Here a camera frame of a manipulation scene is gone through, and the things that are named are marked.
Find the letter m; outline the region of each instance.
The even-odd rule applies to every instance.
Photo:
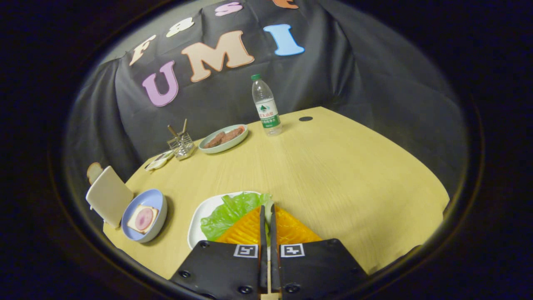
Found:
[[[204,43],[196,43],[181,51],[189,57],[192,68],[192,82],[198,82],[211,75],[211,71],[204,67],[204,62],[218,72],[222,71],[225,56],[228,56],[229,68],[236,68],[250,64],[254,57],[249,55],[244,48],[240,36],[242,31],[231,31],[220,36],[216,48],[213,49]]]

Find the sandwich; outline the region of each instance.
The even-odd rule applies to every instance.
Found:
[[[159,210],[151,207],[139,205],[135,208],[127,226],[139,233],[146,234],[154,224]]]

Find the orange soft gripper pad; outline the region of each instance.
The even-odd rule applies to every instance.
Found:
[[[322,239],[298,219],[276,206],[278,245],[317,242]]]
[[[215,242],[244,245],[259,244],[261,239],[260,214],[261,206],[251,210],[228,228]]]

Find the bottle label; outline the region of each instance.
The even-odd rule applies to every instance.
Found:
[[[257,107],[259,118],[261,118],[261,123],[263,123],[263,128],[272,128],[279,125],[278,109],[274,99],[255,106]]]

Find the black cloth backdrop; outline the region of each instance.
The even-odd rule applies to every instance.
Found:
[[[242,10],[215,16],[217,7],[231,2],[176,15],[160,24],[160,32],[153,33],[157,38],[133,66],[131,49],[87,77],[72,108],[64,148],[67,176],[79,199],[89,188],[91,163],[111,165],[127,181],[146,159],[168,149],[168,124],[179,129],[187,118],[188,132],[199,139],[227,125],[257,121],[250,80],[257,73],[271,88],[280,114],[316,106],[334,110],[403,147],[441,180],[450,197],[456,193],[467,160],[464,116],[446,79],[414,45],[336,1],[298,1],[299,9],[292,10],[272,1],[240,0]],[[188,17],[192,27],[165,36]],[[274,53],[276,43],[262,28],[282,23],[291,25],[304,53]],[[197,42],[215,48],[222,34],[234,30],[243,31],[243,44],[255,60],[228,68],[226,58],[221,72],[211,69],[210,77],[191,82],[191,65],[181,51]],[[168,84],[159,69],[170,60],[179,91],[171,103],[156,107],[141,84],[155,73],[165,94]],[[101,222],[96,214],[94,220]]]

